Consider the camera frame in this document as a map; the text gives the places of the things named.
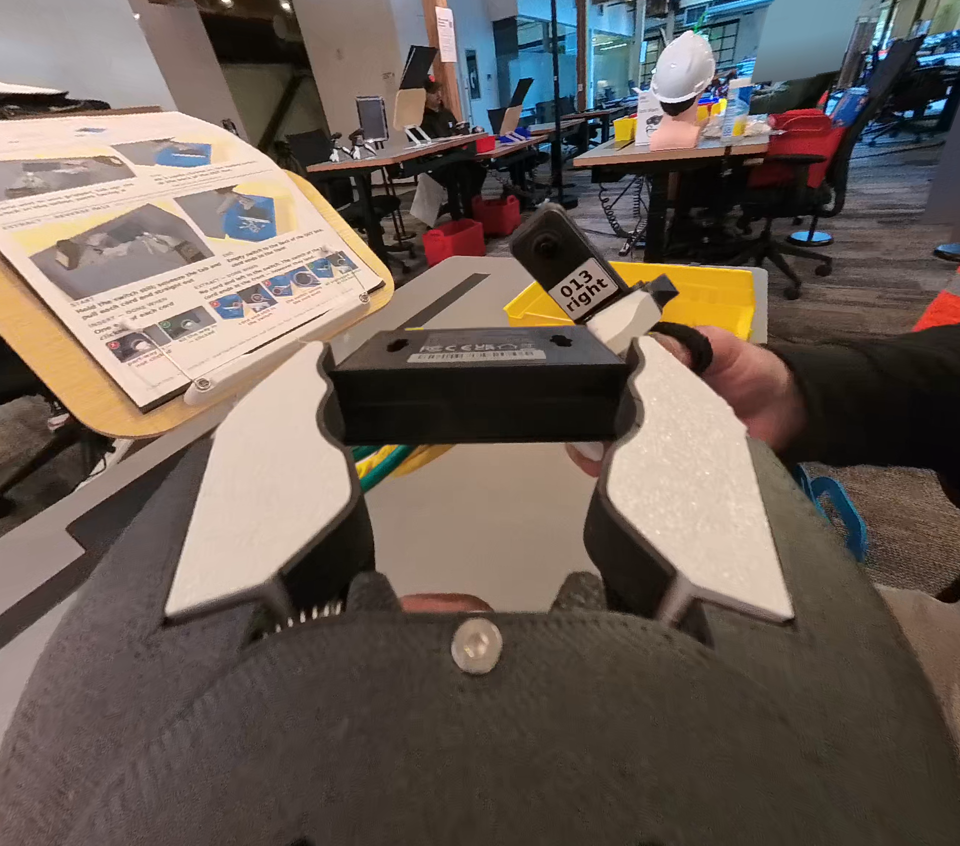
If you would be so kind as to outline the orange traffic cone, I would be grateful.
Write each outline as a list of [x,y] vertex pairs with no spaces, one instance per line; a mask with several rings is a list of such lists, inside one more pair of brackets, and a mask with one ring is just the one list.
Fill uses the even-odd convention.
[[944,326],[958,326],[960,321],[959,298],[960,269],[957,268],[946,286],[929,303],[914,326],[913,332]]

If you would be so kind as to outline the wooden desk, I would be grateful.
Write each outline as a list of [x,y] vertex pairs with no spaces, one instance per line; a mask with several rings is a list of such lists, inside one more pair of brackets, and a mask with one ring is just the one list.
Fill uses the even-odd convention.
[[374,216],[370,182],[375,173],[384,170],[388,178],[392,178],[393,170],[395,178],[402,179],[417,177],[438,168],[460,166],[466,162],[477,161],[488,165],[498,159],[516,160],[522,153],[537,150],[542,141],[542,138],[531,137],[503,143],[487,133],[460,134],[426,140],[420,144],[392,144],[374,151],[373,154],[363,154],[360,159],[349,153],[341,153],[337,160],[327,159],[307,164],[304,170],[311,180],[325,184],[331,183],[333,178],[350,178],[356,187],[362,211],[366,244],[383,263],[402,267],[400,258],[391,257],[383,239],[381,220]]
[[623,176],[666,178],[661,193],[652,193],[647,208],[644,263],[666,261],[668,210],[674,208],[679,177],[707,167],[728,168],[734,162],[762,157],[770,136],[706,140],[689,148],[651,150],[636,143],[609,140],[573,159],[571,167],[588,170],[594,183],[613,182]]

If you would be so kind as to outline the wooden board with black panel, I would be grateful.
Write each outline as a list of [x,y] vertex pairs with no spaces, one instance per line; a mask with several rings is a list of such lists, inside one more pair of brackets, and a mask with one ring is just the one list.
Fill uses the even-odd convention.
[[504,107],[500,124],[496,128],[498,136],[512,136],[518,130],[523,114],[524,101],[534,83],[533,77],[522,77],[515,86],[509,103]]
[[439,49],[412,46],[395,95],[392,124],[415,146],[431,142],[421,124],[426,108],[426,82]]

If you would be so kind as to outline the tablet on stand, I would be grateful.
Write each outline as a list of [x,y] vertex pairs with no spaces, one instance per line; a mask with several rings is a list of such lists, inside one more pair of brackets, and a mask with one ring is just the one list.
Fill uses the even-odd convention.
[[383,96],[356,96],[360,133],[367,143],[385,144],[390,138],[386,103]]

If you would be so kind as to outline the white hard hat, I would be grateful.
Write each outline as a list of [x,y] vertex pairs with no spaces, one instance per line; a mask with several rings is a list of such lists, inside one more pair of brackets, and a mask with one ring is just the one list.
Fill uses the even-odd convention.
[[716,63],[711,44],[692,30],[671,41],[658,59],[650,92],[662,106],[697,100],[714,80]]

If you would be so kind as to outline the person's right hand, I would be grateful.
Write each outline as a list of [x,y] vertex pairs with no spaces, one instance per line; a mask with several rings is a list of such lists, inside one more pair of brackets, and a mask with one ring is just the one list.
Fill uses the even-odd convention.
[[714,326],[694,329],[711,346],[702,380],[728,403],[754,439],[784,456],[808,414],[787,364],[771,350]]

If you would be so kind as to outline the black network switch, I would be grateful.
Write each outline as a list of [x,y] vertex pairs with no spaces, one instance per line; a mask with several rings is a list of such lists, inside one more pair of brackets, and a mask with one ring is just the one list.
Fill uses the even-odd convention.
[[579,325],[379,332],[322,362],[347,446],[610,443],[642,417],[629,363]]

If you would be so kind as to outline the person's right forearm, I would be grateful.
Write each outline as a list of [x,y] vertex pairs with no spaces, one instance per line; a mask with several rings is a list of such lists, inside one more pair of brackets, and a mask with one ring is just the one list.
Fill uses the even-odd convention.
[[958,505],[958,325],[769,349],[791,374],[802,411],[781,458],[930,470]]

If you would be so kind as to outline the red tote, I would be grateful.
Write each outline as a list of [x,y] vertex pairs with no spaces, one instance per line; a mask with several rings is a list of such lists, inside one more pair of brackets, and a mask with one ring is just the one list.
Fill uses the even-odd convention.
[[461,218],[428,229],[422,235],[424,256],[428,267],[434,267],[457,256],[486,256],[483,224],[471,218]]
[[498,198],[478,194],[471,206],[472,218],[481,224],[487,239],[507,238],[522,225],[521,201],[514,194]]

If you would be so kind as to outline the red bag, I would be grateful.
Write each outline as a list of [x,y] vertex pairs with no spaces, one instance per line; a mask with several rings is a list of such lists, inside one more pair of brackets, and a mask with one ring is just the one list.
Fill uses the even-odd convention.
[[801,108],[769,117],[772,135],[763,161],[750,170],[750,189],[785,187],[796,183],[806,167],[806,184],[819,188],[846,127],[818,108]]

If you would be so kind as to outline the white paper sheet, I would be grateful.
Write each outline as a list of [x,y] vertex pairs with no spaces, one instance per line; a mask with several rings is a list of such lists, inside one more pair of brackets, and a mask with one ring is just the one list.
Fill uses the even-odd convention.
[[447,202],[446,188],[428,172],[420,173],[416,182],[411,216],[427,228],[435,228],[442,207]]

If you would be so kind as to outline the black office chair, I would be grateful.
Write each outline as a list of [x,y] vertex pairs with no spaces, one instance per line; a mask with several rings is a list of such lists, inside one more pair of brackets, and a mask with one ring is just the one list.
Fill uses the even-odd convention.
[[837,124],[846,127],[841,144],[830,162],[822,185],[810,189],[807,185],[807,168],[802,167],[796,183],[768,189],[750,189],[747,181],[751,169],[758,166],[764,158],[747,168],[745,179],[738,192],[739,227],[744,233],[750,233],[753,226],[760,224],[760,232],[744,240],[742,249],[735,255],[734,264],[749,264],[761,267],[772,264],[786,278],[783,296],[790,301],[798,300],[802,293],[802,281],[789,264],[790,257],[810,260],[814,263],[814,273],[818,277],[829,276],[833,272],[833,260],[810,246],[809,242],[795,243],[792,240],[780,240],[775,234],[775,225],[780,221],[809,221],[807,235],[819,232],[821,221],[835,216],[843,210],[846,202],[849,163],[857,141],[858,106],[855,106],[851,121],[836,120],[827,112],[827,100],[839,78],[839,70],[820,72],[810,77],[785,80],[777,85],[754,90],[750,101],[750,115],[757,122],[772,126],[769,117],[801,108],[818,108],[831,116]]

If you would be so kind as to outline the blue tote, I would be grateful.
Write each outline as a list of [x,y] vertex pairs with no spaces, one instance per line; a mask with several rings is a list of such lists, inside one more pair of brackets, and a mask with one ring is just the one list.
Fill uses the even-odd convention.
[[842,532],[846,549],[856,562],[865,564],[869,552],[868,528],[844,486],[832,477],[811,476],[802,465],[794,467],[793,477],[822,519]]

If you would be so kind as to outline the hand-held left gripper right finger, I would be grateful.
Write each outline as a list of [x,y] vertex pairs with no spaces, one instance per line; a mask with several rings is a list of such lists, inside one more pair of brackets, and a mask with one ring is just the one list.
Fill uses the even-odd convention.
[[606,453],[583,528],[615,605],[672,626],[696,603],[792,622],[745,427],[653,337],[630,343],[627,365],[635,420]]

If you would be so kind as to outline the mannequin head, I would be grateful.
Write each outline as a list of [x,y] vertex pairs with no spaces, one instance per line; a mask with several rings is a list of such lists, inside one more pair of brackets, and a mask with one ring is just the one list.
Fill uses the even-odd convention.
[[700,95],[694,95],[683,101],[659,102],[662,118],[649,137],[652,152],[690,149],[698,145],[704,128],[698,119],[699,99]]

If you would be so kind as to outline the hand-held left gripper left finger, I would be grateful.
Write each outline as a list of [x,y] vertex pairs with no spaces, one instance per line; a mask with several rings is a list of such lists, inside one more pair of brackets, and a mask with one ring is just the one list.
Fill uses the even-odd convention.
[[338,615],[376,566],[375,533],[332,384],[310,341],[213,435],[164,606],[169,624],[239,605],[282,629]]

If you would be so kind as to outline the yellow plastic bin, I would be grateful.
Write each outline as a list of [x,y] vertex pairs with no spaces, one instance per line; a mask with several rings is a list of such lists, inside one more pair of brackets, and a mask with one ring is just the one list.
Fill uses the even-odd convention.
[[[690,327],[727,330],[741,339],[763,344],[768,338],[769,277],[759,267],[612,262],[630,286],[661,275],[678,288],[664,310],[664,319]],[[570,318],[538,284],[531,284],[504,308],[514,327],[568,324]]]

